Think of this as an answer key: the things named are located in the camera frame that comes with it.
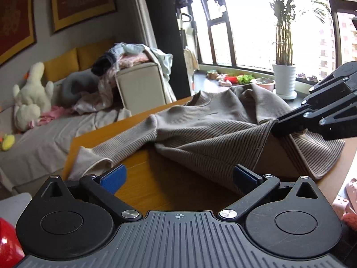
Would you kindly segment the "yellow cushion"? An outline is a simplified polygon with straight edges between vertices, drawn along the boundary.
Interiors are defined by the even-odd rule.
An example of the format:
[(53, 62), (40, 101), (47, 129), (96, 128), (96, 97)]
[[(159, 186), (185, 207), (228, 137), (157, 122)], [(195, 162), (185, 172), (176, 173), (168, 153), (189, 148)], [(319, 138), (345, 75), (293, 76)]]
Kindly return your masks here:
[(77, 71), (79, 71), (77, 48), (44, 62), (44, 76), (48, 81), (57, 82)]
[(95, 61), (114, 45), (114, 38), (77, 47), (77, 59), (79, 70), (87, 70), (93, 66)]

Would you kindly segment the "white plush duck toy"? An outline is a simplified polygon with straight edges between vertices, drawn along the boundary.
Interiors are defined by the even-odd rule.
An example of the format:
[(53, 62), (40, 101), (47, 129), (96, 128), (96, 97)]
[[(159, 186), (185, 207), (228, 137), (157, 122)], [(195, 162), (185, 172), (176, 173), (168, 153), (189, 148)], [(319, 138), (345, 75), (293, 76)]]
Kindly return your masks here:
[(45, 65), (43, 62), (33, 64), (28, 72), (25, 85), (13, 87), (15, 100), (14, 122), (19, 131), (26, 132), (30, 128), (30, 122), (41, 117), (43, 113), (52, 109), (52, 97), (54, 85), (48, 81), (42, 85)]

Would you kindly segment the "yellow cushion right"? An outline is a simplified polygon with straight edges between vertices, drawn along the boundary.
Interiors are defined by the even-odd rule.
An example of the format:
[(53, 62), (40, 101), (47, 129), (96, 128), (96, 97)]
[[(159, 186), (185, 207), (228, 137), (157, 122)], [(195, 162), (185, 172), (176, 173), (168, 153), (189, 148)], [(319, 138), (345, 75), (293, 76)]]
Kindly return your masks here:
[(114, 38), (77, 47), (77, 59), (79, 70), (87, 70), (93, 66), (95, 61), (114, 45)]

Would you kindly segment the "green leafy tray plant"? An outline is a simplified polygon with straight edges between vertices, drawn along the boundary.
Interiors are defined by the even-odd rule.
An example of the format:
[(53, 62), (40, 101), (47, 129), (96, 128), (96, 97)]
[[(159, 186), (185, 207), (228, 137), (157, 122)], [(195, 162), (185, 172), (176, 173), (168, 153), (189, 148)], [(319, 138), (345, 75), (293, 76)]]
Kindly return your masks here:
[(237, 82), (239, 85), (249, 84), (253, 79), (255, 78), (253, 77), (253, 75), (250, 74), (242, 74), (237, 76)]

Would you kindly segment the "beige ribbed knit sweater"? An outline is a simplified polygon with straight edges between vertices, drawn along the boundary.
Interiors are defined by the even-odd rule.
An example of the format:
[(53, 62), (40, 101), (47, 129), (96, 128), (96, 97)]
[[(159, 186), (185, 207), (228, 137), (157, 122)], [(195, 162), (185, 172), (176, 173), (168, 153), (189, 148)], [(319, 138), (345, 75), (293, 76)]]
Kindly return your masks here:
[(309, 131), (274, 137), (277, 119), (290, 110), (256, 85), (201, 91), (187, 104), (152, 114), (93, 148), (81, 147), (68, 177), (102, 174), (152, 142), (162, 156), (235, 192), (242, 190), (234, 180), (236, 165), (257, 174), (319, 180), (338, 161), (344, 141), (326, 141)]

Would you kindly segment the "tall green bamboo plant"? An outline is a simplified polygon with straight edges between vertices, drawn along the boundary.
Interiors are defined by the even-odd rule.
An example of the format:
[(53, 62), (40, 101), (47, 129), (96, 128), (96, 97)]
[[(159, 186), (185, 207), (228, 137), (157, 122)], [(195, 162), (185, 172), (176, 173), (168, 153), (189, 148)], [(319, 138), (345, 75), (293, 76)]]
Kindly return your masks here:
[[(322, 0), (309, 0), (310, 11), (321, 22), (331, 13), (329, 6)], [(270, 7), (276, 18), (275, 65), (293, 66), (292, 24), (297, 16), (306, 14), (306, 10), (296, 6), (296, 0), (272, 0)]]

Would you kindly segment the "white ribbed plant pot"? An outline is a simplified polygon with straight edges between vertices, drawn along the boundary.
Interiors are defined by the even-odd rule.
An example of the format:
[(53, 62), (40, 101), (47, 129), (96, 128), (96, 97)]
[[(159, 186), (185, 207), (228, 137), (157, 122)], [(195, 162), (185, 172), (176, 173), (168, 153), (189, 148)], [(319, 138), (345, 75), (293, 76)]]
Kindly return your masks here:
[(295, 91), (296, 67), (294, 65), (273, 64), (275, 93), (284, 100), (293, 100), (297, 98)]

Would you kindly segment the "yellow plush toy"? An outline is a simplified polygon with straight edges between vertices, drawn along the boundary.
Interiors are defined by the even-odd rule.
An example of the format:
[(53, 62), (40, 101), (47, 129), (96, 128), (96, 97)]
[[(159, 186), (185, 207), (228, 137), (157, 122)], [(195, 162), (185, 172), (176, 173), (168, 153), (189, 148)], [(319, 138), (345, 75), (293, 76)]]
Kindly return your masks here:
[(15, 144), (15, 136), (13, 134), (5, 134), (1, 141), (1, 149), (8, 151)]

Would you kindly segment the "pink patterned box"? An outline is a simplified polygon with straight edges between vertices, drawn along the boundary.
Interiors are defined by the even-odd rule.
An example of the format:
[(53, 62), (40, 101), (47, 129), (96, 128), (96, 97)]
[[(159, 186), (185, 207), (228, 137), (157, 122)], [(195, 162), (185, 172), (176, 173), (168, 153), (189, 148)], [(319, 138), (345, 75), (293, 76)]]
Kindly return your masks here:
[(337, 195), (332, 203), (333, 210), (343, 223), (357, 231), (356, 220), (356, 179), (352, 178), (345, 186), (345, 197)]

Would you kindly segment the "grey neck pillow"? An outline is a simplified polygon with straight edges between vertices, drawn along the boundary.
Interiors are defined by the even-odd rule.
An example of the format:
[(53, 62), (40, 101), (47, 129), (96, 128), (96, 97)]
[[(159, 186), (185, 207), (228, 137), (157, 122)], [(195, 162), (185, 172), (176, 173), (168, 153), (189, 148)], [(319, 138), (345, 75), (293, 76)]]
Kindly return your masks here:
[(60, 101), (64, 107), (72, 107), (83, 92), (95, 93), (98, 90), (99, 76), (90, 69), (69, 74), (60, 89)]

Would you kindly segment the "red round object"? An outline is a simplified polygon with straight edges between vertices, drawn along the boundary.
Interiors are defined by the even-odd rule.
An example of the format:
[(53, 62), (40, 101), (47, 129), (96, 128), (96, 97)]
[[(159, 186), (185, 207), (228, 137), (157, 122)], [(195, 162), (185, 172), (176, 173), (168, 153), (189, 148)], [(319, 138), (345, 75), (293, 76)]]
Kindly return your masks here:
[(12, 268), (25, 255), (16, 236), (15, 228), (3, 218), (1, 218), (0, 226), (0, 268)]

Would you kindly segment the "pink cloth on sofa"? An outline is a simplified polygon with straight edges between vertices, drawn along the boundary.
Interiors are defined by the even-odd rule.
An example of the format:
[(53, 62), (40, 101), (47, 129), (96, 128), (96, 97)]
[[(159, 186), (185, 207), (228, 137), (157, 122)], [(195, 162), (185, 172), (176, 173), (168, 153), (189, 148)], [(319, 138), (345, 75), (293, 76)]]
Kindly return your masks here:
[(36, 126), (43, 126), (49, 124), (51, 121), (56, 120), (64, 115), (70, 115), (73, 112), (74, 112), (73, 108), (52, 106), (52, 109), (48, 112), (41, 114), (39, 119), (31, 120), (28, 123), (28, 127), (30, 129), (33, 129)]

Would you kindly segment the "grey sofa bed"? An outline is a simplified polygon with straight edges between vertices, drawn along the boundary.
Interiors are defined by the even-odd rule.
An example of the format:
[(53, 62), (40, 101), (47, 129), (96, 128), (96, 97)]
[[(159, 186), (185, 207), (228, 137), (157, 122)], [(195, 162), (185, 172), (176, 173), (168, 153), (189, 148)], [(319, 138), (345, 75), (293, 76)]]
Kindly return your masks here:
[(16, 134), (12, 148), (1, 152), (1, 197), (17, 192), (34, 194), (41, 180), (64, 167), (74, 138), (131, 115), (119, 105), (94, 113), (64, 115)]

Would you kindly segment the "pile of clothes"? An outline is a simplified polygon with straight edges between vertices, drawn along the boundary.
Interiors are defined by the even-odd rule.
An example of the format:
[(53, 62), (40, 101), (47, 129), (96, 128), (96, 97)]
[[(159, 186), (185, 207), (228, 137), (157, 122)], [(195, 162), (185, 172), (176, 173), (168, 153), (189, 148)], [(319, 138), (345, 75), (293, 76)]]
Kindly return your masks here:
[(93, 64), (98, 90), (82, 95), (74, 105), (78, 113), (93, 113), (114, 103), (117, 88), (123, 107), (138, 114), (176, 101), (169, 84), (173, 55), (144, 44), (116, 43)]

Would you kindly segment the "white box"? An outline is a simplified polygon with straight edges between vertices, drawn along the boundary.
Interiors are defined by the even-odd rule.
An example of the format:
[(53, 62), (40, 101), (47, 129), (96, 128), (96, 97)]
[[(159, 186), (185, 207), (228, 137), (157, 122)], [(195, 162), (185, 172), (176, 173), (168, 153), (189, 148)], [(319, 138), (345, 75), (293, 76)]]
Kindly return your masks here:
[(15, 228), (19, 217), (31, 200), (32, 196), (28, 192), (1, 200), (0, 217), (5, 219), (5, 221), (10, 223)]

